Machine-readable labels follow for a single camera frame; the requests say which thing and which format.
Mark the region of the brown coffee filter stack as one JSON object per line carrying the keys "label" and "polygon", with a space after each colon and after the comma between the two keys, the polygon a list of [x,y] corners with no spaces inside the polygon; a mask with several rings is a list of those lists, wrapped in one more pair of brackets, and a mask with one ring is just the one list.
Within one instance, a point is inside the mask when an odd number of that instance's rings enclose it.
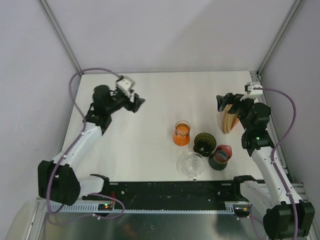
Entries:
{"label": "brown coffee filter stack", "polygon": [[222,132],[224,134],[229,134],[231,130],[239,122],[238,116],[236,114],[229,113],[229,110],[232,108],[232,105],[229,104],[224,109],[224,115],[222,119]]}

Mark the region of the orange glass flask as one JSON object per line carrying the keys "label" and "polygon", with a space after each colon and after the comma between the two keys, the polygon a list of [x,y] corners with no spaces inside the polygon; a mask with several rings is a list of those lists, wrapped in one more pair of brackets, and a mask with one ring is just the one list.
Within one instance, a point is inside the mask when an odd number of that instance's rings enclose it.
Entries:
{"label": "orange glass flask", "polygon": [[175,132],[173,134],[173,142],[180,146],[186,146],[190,142],[191,126],[185,120],[178,121],[175,125]]}

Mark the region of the clear glass dripper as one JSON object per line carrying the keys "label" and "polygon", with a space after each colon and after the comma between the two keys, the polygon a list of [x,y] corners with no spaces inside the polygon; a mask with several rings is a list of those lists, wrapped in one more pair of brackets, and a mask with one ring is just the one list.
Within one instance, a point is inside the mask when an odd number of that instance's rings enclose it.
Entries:
{"label": "clear glass dripper", "polygon": [[177,169],[188,179],[196,182],[198,177],[204,172],[205,160],[197,152],[189,152],[181,157],[177,162]]}

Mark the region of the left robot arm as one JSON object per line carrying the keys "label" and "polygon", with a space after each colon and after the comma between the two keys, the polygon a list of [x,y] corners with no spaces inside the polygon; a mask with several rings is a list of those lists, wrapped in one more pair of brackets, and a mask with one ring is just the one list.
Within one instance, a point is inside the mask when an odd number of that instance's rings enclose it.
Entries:
{"label": "left robot arm", "polygon": [[38,165],[38,194],[41,198],[71,206],[78,198],[86,195],[94,194],[100,200],[110,196],[107,177],[90,174],[78,178],[76,169],[106,132],[113,113],[121,108],[135,113],[145,102],[135,93],[133,85],[128,79],[122,79],[116,83],[115,90],[110,90],[107,85],[94,88],[92,103],[84,116],[84,127],[80,134],[65,151],[61,151],[51,161],[43,160]]}

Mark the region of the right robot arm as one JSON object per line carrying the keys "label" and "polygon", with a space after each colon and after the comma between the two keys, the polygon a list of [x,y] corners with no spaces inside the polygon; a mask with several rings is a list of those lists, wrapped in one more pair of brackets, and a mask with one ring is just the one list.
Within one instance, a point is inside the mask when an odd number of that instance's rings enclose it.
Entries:
{"label": "right robot arm", "polygon": [[242,148],[257,165],[268,189],[265,192],[256,180],[244,177],[230,188],[230,194],[237,201],[245,198],[253,205],[262,216],[270,240],[307,237],[315,208],[311,202],[303,201],[276,158],[276,147],[267,130],[271,108],[255,99],[248,94],[233,93],[216,97],[219,112],[230,105],[229,113],[239,119],[244,129]]}

